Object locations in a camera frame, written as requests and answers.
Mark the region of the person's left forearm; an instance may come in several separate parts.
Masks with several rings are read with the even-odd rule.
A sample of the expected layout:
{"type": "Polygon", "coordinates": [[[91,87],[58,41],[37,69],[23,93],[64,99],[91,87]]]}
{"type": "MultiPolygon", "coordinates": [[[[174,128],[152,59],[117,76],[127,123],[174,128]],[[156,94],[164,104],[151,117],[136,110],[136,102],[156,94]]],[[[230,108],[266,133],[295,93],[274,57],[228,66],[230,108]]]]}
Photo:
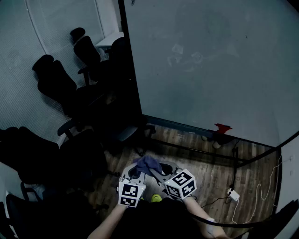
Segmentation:
{"type": "Polygon", "coordinates": [[[124,205],[116,205],[107,218],[88,236],[87,239],[110,239],[126,209],[127,207],[124,205]]]}

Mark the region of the white power adapter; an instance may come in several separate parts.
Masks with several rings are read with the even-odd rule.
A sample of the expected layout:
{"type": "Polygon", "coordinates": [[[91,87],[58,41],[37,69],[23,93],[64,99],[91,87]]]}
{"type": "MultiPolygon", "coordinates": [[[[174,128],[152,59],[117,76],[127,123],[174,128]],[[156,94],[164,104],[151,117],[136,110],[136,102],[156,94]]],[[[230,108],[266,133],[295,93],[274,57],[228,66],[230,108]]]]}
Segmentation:
{"type": "Polygon", "coordinates": [[[240,198],[240,195],[233,189],[228,189],[228,197],[237,202],[240,198]]]}

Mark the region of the white desk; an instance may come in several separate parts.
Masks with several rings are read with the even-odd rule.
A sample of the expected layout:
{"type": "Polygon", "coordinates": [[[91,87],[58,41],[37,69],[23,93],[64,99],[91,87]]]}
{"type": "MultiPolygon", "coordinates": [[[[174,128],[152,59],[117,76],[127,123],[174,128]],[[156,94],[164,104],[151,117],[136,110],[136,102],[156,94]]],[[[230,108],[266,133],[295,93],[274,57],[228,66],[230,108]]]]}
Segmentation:
{"type": "Polygon", "coordinates": [[[100,54],[105,54],[105,51],[110,49],[112,44],[119,38],[123,37],[123,32],[114,32],[110,34],[109,36],[105,37],[103,40],[99,41],[97,44],[95,44],[96,50],[100,54]]]}

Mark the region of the black office chair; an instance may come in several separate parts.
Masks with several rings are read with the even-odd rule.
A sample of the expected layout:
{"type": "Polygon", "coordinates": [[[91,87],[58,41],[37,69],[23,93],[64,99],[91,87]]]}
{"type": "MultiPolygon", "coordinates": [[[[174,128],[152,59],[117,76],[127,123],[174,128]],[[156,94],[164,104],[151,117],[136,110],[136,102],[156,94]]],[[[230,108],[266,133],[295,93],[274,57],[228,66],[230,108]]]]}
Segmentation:
{"type": "Polygon", "coordinates": [[[43,55],[33,65],[38,77],[38,90],[58,102],[68,117],[73,117],[80,107],[91,103],[95,97],[94,85],[78,88],[63,68],[59,60],[51,55],[43,55]]]}
{"type": "Polygon", "coordinates": [[[91,129],[62,145],[25,127],[0,129],[0,162],[17,171],[25,184],[47,189],[94,191],[94,182],[108,174],[104,150],[91,129]]]}
{"type": "Polygon", "coordinates": [[[81,27],[70,32],[74,43],[75,55],[85,64],[85,67],[78,71],[83,74],[85,84],[89,85],[89,80],[100,81],[109,73],[111,63],[109,60],[102,61],[100,54],[96,50],[89,36],[85,36],[85,30],[81,27]]]}
{"type": "Polygon", "coordinates": [[[134,63],[127,40],[114,41],[109,49],[112,89],[116,99],[102,112],[102,144],[113,155],[125,146],[131,146],[140,155],[138,148],[145,148],[146,130],[155,133],[143,116],[135,80],[134,63]]]}

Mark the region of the blue-grey cloth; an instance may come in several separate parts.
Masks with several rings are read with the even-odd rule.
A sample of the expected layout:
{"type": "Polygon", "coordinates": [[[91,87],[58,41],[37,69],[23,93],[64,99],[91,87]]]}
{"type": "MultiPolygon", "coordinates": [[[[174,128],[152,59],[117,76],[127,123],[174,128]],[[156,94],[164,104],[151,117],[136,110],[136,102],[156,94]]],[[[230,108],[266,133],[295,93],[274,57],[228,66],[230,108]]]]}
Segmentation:
{"type": "Polygon", "coordinates": [[[141,158],[134,159],[133,163],[137,163],[138,171],[143,172],[149,176],[153,176],[150,169],[153,169],[160,174],[162,173],[160,162],[152,156],[146,155],[141,158]]]}

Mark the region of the person's black clothing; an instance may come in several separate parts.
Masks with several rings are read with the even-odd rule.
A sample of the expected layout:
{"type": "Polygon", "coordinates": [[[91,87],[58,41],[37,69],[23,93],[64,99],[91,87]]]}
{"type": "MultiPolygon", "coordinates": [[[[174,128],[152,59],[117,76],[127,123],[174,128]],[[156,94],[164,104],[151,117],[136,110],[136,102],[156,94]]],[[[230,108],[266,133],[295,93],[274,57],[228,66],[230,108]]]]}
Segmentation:
{"type": "Polygon", "coordinates": [[[168,197],[127,208],[110,239],[206,239],[184,202],[168,197]]]}

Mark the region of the white window blinds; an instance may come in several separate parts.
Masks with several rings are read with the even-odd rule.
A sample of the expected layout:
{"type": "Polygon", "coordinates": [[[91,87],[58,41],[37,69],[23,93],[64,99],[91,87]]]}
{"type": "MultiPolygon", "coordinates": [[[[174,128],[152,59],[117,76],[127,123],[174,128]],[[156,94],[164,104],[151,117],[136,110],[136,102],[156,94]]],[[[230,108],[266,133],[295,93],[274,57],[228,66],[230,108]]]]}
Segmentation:
{"type": "Polygon", "coordinates": [[[32,66],[49,54],[84,86],[78,74],[84,64],[70,35],[78,27],[93,43],[103,39],[95,0],[0,0],[0,129],[26,127],[61,142],[57,130],[68,118],[60,104],[39,92],[32,66]]]}

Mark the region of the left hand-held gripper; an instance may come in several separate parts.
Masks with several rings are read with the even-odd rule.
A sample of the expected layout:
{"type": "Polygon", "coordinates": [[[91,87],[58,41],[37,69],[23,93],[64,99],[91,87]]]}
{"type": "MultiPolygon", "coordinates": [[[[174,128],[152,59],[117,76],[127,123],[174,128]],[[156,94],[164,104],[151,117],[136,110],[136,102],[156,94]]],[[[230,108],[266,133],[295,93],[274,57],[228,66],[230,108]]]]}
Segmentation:
{"type": "MultiPolygon", "coordinates": [[[[128,179],[138,177],[137,163],[132,163],[127,166],[123,170],[121,176],[122,177],[119,180],[118,186],[118,204],[126,207],[136,208],[146,189],[146,185],[137,184],[136,182],[128,179]]],[[[145,181],[145,178],[146,174],[141,172],[139,181],[145,181]]]]}

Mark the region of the large whiteboard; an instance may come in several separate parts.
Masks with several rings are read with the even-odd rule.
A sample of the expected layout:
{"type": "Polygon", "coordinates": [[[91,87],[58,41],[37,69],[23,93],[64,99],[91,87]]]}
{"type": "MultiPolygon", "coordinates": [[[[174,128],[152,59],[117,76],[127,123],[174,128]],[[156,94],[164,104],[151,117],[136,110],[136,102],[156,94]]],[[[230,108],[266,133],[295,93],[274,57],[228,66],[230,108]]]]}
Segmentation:
{"type": "Polygon", "coordinates": [[[118,0],[152,124],[276,151],[299,137],[299,11],[288,0],[118,0]]]}

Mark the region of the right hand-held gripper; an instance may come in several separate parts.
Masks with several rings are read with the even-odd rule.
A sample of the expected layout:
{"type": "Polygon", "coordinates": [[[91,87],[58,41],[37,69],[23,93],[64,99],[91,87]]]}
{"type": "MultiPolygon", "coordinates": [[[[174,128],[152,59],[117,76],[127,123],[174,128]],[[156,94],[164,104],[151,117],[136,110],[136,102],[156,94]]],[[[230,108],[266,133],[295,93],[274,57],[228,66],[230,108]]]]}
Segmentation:
{"type": "Polygon", "coordinates": [[[154,169],[150,169],[150,172],[157,183],[165,187],[170,196],[183,200],[197,189],[195,177],[189,170],[182,170],[174,162],[159,161],[159,163],[162,168],[162,173],[154,169]],[[176,173],[177,170],[181,170],[181,172],[171,178],[172,173],[176,173]]]}

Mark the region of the red whiteboard eraser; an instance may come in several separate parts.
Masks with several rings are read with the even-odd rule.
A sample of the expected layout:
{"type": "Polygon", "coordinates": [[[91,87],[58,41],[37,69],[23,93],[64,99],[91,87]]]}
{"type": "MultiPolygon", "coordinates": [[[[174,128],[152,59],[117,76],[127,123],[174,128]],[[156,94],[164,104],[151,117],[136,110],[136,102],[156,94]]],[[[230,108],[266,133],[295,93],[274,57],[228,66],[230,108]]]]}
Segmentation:
{"type": "Polygon", "coordinates": [[[223,124],[220,124],[220,123],[215,124],[215,126],[217,126],[217,128],[218,128],[216,130],[216,132],[218,134],[225,134],[228,130],[232,129],[232,127],[227,126],[227,125],[223,125],[223,124]]]}

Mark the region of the person's right forearm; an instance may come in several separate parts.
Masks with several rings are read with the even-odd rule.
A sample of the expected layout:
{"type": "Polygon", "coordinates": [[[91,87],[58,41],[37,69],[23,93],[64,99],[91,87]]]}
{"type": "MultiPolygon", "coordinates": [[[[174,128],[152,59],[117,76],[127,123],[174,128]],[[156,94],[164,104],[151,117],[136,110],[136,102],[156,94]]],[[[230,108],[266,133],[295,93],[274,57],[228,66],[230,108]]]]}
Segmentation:
{"type": "MultiPolygon", "coordinates": [[[[196,200],[193,197],[186,197],[183,200],[187,210],[198,217],[207,219],[211,218],[201,207],[200,205],[196,202],[196,200]]],[[[198,225],[201,234],[203,235],[204,238],[206,239],[231,239],[226,235],[222,227],[219,226],[214,226],[214,238],[206,231],[206,226],[208,224],[205,224],[203,222],[195,220],[196,224],[198,225]]]]}

